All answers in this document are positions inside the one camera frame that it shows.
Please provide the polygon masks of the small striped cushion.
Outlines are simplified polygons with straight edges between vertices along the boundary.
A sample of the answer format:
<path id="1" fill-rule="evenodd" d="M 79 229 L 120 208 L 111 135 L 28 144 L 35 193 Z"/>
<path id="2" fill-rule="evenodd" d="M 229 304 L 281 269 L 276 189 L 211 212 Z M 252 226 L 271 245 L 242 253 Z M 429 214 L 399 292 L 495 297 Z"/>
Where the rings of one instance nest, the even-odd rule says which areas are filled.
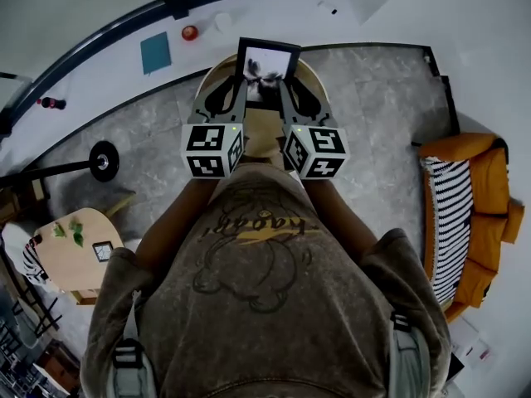
<path id="1" fill-rule="evenodd" d="M 23 266 L 25 267 L 25 276 L 33 284 L 45 285 L 48 278 L 46 271 L 42 268 L 36 254 L 26 248 L 22 252 Z"/>

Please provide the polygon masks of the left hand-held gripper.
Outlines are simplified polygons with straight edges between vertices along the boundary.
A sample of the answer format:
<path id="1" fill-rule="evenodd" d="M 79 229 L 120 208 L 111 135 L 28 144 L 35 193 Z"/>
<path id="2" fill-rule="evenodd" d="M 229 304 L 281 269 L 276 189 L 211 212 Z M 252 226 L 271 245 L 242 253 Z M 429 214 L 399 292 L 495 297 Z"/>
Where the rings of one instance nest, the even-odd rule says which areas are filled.
<path id="1" fill-rule="evenodd" d="M 181 154 L 195 178 L 227 178 L 244 153 L 244 118 L 247 81 L 226 76 L 199 92 L 192 105 L 191 119 L 213 119 L 221 114 L 227 94 L 233 88 L 230 116 L 224 122 L 185 124 Z"/>

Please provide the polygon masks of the round wooden coffee table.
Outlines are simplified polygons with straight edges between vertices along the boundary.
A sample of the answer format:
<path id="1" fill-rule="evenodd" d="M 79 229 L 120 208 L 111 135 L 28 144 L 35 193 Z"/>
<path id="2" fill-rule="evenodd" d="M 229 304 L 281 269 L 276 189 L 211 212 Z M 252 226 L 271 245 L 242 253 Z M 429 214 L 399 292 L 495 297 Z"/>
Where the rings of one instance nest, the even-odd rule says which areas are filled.
<path id="1" fill-rule="evenodd" d="M 213 66 L 203 78 L 196 95 L 213 83 L 233 75 L 236 70 L 236 58 L 237 55 L 234 54 Z M 329 97 L 320 78 L 306 61 L 299 59 L 295 77 L 301 80 L 318 97 L 329 102 Z M 269 163 L 281 170 L 285 170 L 281 152 L 285 136 L 283 120 L 280 118 L 278 111 L 247 109 L 244 130 L 246 145 L 244 155 L 241 157 L 242 162 Z"/>

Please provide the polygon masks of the person's right forearm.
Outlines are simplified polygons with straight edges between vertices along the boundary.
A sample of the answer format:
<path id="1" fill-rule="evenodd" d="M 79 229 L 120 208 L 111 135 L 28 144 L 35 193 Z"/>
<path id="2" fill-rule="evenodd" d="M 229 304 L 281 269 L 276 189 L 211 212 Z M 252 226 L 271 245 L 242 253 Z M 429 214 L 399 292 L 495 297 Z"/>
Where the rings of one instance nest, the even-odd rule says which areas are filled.
<path id="1" fill-rule="evenodd" d="M 329 180 L 303 181 L 319 219 L 358 263 L 378 242 L 368 226 L 352 211 Z"/>

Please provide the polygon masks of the black framed picture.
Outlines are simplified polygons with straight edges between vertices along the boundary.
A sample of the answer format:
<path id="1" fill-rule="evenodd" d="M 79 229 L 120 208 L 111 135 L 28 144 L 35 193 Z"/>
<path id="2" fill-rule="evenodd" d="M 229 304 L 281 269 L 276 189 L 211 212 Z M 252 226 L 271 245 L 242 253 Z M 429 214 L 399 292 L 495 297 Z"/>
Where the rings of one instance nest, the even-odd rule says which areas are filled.
<path id="1" fill-rule="evenodd" d="M 241 37 L 235 77 L 246 83 L 246 107 L 279 110 L 280 83 L 295 75 L 301 47 Z"/>

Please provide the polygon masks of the person's left forearm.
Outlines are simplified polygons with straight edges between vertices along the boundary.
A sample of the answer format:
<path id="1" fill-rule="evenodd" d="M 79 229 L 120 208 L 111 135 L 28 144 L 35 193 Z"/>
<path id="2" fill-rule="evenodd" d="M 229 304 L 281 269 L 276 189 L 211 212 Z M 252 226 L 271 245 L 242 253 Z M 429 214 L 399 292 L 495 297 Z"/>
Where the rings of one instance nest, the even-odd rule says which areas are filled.
<path id="1" fill-rule="evenodd" d="M 190 180 L 168 209 L 147 230 L 136 250 L 137 265 L 162 272 L 174 257 L 198 218 L 206 210 L 218 180 Z"/>

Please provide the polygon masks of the small framed picture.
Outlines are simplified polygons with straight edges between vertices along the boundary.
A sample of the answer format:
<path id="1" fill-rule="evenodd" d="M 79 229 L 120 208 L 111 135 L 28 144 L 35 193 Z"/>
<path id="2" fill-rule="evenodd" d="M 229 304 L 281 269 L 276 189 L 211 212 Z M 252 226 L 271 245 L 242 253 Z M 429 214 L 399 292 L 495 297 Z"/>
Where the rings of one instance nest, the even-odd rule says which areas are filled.
<path id="1" fill-rule="evenodd" d="M 92 245 L 96 259 L 100 263 L 107 262 L 110 259 L 112 250 L 114 249 L 110 241 L 97 242 Z"/>

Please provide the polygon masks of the teal square pad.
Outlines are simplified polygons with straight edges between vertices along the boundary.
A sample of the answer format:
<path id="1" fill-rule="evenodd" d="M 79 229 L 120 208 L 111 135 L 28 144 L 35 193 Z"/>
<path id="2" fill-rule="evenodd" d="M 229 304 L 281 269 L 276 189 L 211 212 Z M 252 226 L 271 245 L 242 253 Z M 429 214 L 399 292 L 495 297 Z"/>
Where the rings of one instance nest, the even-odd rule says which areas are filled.
<path id="1" fill-rule="evenodd" d="M 166 32 L 151 36 L 140 42 L 143 72 L 150 75 L 172 64 Z"/>

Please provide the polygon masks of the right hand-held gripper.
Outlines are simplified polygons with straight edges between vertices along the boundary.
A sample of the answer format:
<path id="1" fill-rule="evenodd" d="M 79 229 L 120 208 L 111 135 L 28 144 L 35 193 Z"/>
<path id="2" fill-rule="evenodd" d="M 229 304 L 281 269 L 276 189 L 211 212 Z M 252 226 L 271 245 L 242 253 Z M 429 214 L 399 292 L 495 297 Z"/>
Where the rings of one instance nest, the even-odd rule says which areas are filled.
<path id="1" fill-rule="evenodd" d="M 332 117 L 329 104 L 301 80 L 293 80 L 291 88 L 297 103 L 290 85 L 280 81 L 281 113 L 285 121 L 283 154 L 300 179 L 335 178 L 350 158 L 347 134 Z"/>

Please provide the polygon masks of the black white striped blanket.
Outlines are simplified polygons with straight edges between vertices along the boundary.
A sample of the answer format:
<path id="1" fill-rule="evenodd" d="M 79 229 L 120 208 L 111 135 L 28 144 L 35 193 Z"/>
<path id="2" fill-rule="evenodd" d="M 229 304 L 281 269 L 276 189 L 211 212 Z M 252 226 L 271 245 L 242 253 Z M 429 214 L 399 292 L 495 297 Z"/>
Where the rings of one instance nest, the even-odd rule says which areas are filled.
<path id="1" fill-rule="evenodd" d="M 467 160 L 421 160 L 426 198 L 424 267 L 439 304 L 451 301 L 468 255 L 473 194 Z"/>

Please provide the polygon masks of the white paper sheet red mark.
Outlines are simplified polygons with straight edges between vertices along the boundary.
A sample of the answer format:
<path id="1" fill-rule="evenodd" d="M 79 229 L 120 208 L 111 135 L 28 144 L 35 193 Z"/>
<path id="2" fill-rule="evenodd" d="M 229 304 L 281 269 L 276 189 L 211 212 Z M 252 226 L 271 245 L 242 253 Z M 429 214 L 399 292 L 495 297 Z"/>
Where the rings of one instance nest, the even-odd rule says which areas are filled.
<path id="1" fill-rule="evenodd" d="M 464 365 L 473 368 L 492 356 L 490 345 L 464 318 L 458 317 L 453 320 L 449 325 L 449 331 L 452 352 Z"/>

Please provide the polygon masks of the black metal rack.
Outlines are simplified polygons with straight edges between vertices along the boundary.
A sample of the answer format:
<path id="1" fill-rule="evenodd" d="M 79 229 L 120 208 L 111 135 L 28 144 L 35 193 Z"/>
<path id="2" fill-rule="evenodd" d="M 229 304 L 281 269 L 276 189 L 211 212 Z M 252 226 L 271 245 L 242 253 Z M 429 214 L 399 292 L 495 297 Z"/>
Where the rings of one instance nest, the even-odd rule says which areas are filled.
<path id="1" fill-rule="evenodd" d="M 50 329 L 59 329 L 62 315 L 54 318 L 51 314 L 57 299 L 46 306 L 33 284 L 15 270 L 3 245 L 0 245 L 0 285 L 12 300 L 11 313 L 20 329 L 31 332 L 36 340 Z"/>

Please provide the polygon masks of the white round seat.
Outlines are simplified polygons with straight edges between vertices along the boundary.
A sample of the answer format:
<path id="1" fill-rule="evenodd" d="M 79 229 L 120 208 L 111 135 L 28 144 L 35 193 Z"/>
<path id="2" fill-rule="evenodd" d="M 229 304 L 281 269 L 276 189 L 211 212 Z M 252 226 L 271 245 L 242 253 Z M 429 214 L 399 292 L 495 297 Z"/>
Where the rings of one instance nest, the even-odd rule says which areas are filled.
<path id="1" fill-rule="evenodd" d="M 13 265 L 19 269 L 23 266 L 23 251 L 32 238 L 33 232 L 31 227 L 12 222 L 8 222 L 2 229 L 4 250 Z"/>

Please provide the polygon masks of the orange sofa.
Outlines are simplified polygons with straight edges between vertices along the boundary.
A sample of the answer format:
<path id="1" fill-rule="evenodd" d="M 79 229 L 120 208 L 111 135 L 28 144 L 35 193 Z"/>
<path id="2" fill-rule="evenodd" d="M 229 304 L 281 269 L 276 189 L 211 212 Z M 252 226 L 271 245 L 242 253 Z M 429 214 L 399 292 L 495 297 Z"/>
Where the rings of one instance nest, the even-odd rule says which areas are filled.
<path id="1" fill-rule="evenodd" d="M 501 246 L 513 244 L 525 207 L 509 194 L 506 142 L 493 133 L 460 133 L 426 143 L 418 156 L 470 164 L 473 210 L 470 243 L 455 297 L 440 304 L 448 322 L 468 308 L 479 308 L 499 272 Z"/>

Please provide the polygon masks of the green leaf sprig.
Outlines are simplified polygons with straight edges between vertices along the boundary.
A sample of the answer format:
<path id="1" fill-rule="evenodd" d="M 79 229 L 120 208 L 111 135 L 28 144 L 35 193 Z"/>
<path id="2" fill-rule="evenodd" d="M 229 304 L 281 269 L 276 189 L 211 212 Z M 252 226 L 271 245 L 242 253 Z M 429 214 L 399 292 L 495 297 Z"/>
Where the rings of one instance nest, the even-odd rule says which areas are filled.
<path id="1" fill-rule="evenodd" d="M 77 218 L 73 217 L 69 223 L 69 230 L 72 233 L 74 242 L 79 247 L 83 247 L 84 245 L 83 224 Z"/>

